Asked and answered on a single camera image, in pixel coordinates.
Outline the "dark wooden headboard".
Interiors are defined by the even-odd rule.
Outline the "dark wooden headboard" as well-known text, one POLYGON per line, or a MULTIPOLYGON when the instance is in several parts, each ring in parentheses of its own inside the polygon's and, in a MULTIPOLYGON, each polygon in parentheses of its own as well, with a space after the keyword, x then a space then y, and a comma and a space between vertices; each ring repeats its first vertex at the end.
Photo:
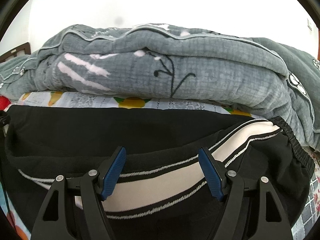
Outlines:
POLYGON ((14 57, 17 57, 17 56, 30 55, 30 54, 31 54, 30 43, 26 42, 22 45, 19 45, 13 49, 7 51, 3 55, 1 55, 0 56, 0 63, 8 61, 8 60, 10 60, 14 57))

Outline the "grey folded quilt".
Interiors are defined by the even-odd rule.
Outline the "grey folded quilt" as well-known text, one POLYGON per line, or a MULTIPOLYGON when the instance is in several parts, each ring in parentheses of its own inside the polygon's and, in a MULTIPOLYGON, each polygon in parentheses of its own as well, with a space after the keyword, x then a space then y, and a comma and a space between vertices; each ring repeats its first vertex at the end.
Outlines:
POLYGON ((280 116, 301 145, 319 149, 319 61, 268 38, 169 24, 75 24, 1 64, 2 96, 45 90, 210 100, 280 116))

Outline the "red pillow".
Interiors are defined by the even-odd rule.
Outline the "red pillow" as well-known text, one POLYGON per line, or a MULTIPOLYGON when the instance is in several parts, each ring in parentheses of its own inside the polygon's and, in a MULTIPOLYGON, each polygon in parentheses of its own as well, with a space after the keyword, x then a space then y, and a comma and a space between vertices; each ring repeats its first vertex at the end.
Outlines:
POLYGON ((5 110, 11 104, 10 100, 4 96, 0 96, 0 110, 5 110))

